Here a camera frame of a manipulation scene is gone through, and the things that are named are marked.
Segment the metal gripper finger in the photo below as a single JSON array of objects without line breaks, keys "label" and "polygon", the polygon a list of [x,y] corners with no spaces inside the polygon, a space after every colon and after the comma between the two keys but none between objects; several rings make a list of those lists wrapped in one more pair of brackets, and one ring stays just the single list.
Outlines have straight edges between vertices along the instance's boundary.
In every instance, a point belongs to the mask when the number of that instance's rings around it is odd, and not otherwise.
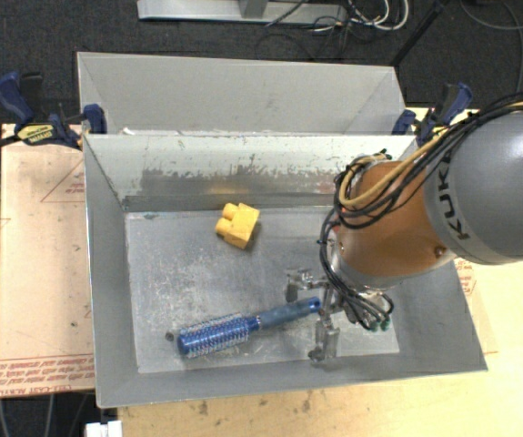
[{"label": "metal gripper finger", "polygon": [[314,362],[334,359],[337,356],[337,344],[340,329],[336,328],[330,318],[318,320],[315,328],[315,347],[308,353]]},{"label": "metal gripper finger", "polygon": [[286,276],[286,302],[298,300],[299,291],[325,289],[328,285],[324,275],[315,276],[310,269],[289,269]]}]

